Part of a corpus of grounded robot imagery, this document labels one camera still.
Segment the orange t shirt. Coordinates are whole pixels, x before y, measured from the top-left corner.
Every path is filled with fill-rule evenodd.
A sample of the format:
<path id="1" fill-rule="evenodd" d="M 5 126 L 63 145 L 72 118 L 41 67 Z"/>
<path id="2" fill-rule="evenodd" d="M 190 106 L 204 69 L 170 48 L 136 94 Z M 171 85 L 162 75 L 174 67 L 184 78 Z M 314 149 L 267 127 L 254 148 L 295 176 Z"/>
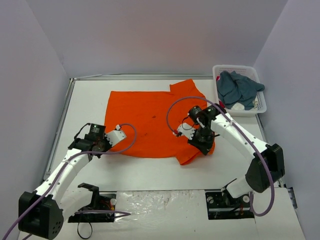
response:
<path id="1" fill-rule="evenodd" d="M 181 123 L 192 125 L 186 119 L 188 111 L 207 102 L 192 79 L 170 85 L 169 91 L 111 91 L 104 124 L 106 132 L 116 125 L 125 124 L 126 139 L 112 148 L 112 151 L 138 158 L 175 157 L 180 165 L 187 165 L 202 156 L 200 150 L 188 144 L 184 136 L 176 137 L 171 128 Z"/>

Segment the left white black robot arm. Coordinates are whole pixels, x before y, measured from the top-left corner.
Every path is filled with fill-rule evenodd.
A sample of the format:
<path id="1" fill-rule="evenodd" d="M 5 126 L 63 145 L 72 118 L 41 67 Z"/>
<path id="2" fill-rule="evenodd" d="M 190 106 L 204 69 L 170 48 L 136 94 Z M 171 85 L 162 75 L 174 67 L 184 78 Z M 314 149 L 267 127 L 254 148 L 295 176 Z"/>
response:
<path id="1" fill-rule="evenodd" d="M 31 235 L 53 240 L 60 232 L 66 212 L 61 200 L 78 175 L 94 156 L 113 148 L 126 138 L 119 127 L 106 133 L 105 126 L 91 123 L 89 132 L 75 135 L 67 152 L 51 175 L 33 192 L 24 192 L 18 201 L 18 229 Z"/>

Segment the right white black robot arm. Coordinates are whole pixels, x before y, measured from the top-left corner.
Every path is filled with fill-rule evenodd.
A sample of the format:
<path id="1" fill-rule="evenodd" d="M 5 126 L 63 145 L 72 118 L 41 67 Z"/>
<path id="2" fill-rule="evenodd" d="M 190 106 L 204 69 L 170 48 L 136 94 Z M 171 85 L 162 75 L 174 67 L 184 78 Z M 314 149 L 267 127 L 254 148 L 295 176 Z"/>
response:
<path id="1" fill-rule="evenodd" d="M 263 193 L 285 175 L 283 149 L 278 144 L 269 145 L 258 139 L 223 109 L 211 105 L 205 109 L 194 106 L 188 112 L 194 124 L 185 135 L 188 144 L 208 155 L 213 147 L 215 134 L 223 137 L 236 148 L 249 163 L 247 172 L 222 188 L 222 202 L 229 207 L 250 192 Z"/>

